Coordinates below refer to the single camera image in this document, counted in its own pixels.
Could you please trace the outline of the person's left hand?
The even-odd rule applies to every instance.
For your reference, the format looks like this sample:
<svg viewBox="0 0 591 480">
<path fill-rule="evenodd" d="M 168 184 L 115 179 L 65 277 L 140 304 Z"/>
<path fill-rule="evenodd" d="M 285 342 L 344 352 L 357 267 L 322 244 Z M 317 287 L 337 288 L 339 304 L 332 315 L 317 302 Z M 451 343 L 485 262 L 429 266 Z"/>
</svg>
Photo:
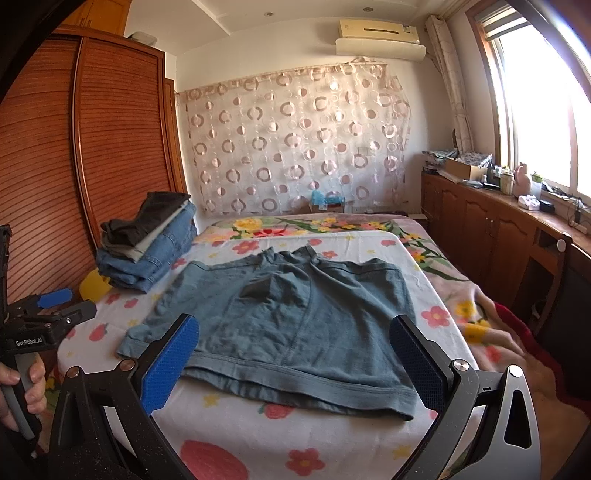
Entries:
<svg viewBox="0 0 591 480">
<path fill-rule="evenodd" d="M 1 364 L 1 423 L 32 440 L 39 431 L 36 417 L 46 407 L 45 366 L 37 353 L 17 355 Z"/>
</svg>

